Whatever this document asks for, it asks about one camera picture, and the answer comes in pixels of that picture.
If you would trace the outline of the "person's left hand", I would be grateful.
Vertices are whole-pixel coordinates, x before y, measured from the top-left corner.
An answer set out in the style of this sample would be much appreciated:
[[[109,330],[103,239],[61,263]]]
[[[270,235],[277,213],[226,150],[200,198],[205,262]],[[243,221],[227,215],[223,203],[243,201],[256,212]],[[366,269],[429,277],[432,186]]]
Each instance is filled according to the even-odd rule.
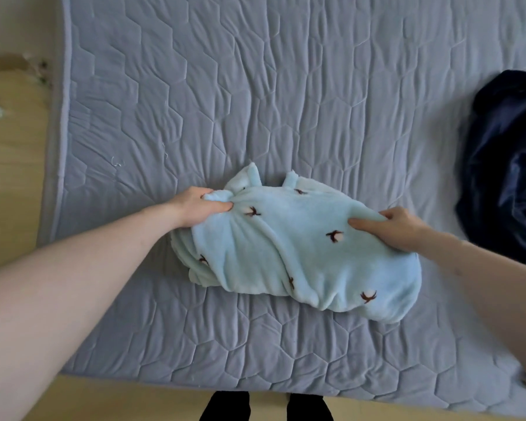
[[[203,215],[200,204],[202,201],[219,201],[206,198],[213,192],[212,189],[192,186],[172,198],[167,204],[169,229],[196,226],[208,219],[211,215]]]

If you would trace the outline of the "person's right hand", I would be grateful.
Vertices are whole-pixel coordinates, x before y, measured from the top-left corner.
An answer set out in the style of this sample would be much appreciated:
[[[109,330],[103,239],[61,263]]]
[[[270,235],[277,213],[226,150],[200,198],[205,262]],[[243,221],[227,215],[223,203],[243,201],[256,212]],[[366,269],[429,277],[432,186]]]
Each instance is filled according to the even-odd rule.
[[[386,221],[388,226],[383,234],[373,235],[395,249],[421,253],[436,234],[434,229],[405,208],[397,206],[380,211],[379,215],[382,220],[377,221]]]

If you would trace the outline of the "light blue fleece garment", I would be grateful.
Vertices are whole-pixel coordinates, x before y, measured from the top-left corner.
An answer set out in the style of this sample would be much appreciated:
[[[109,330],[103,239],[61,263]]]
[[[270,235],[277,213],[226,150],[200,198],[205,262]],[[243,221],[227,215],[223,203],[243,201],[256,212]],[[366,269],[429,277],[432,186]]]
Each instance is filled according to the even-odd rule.
[[[205,197],[233,207],[170,233],[192,283],[289,296],[318,310],[355,311],[383,323],[399,322],[417,300],[418,255],[352,228],[350,218],[386,219],[340,191],[294,171],[281,186],[264,186],[251,163]]]

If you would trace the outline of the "person's left forearm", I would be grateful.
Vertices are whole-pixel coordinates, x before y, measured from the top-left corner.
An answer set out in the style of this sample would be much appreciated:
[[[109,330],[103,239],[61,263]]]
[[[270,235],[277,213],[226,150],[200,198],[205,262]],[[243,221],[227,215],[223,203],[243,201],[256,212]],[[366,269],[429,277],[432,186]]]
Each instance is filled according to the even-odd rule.
[[[174,204],[43,247],[0,268],[0,421],[20,421],[160,237]]]

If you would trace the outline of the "person's right forearm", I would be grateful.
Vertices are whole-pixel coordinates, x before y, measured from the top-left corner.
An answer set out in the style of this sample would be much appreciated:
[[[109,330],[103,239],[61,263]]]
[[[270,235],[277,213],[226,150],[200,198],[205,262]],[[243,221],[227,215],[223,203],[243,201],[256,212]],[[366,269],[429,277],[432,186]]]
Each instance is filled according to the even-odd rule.
[[[431,229],[417,249],[459,280],[477,314],[526,371],[526,265]]]

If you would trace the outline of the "grey quilted mattress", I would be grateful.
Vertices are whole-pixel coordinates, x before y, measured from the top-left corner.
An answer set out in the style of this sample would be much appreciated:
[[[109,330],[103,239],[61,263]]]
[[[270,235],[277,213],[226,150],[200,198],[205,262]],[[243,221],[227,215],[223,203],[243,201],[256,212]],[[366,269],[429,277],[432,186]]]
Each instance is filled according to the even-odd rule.
[[[477,89],[526,70],[526,0],[56,0],[45,245],[255,162],[460,234]],[[203,290],[157,244],[66,375],[526,417],[520,366],[423,261],[399,323]]]

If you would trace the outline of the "dark navy garment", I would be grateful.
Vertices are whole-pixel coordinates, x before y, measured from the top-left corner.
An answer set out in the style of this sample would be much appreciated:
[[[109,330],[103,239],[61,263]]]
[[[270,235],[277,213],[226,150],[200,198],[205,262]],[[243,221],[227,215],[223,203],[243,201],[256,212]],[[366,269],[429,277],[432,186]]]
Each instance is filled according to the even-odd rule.
[[[466,237],[526,263],[526,71],[505,70],[477,92],[458,170]]]

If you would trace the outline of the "person's black trouser legs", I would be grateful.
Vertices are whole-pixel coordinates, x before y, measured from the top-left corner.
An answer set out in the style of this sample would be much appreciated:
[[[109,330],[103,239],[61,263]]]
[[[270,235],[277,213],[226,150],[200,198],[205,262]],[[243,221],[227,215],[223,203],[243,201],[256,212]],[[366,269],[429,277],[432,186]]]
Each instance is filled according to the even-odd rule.
[[[247,391],[216,391],[199,421],[334,421],[323,396],[251,397]]]

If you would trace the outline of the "wooden bed frame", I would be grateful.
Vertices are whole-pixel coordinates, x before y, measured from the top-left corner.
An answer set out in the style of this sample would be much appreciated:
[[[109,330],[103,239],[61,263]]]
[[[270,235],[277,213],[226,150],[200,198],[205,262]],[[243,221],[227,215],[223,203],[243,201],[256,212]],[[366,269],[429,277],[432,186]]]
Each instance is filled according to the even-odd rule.
[[[51,90],[19,54],[0,54],[0,266],[35,248]]]

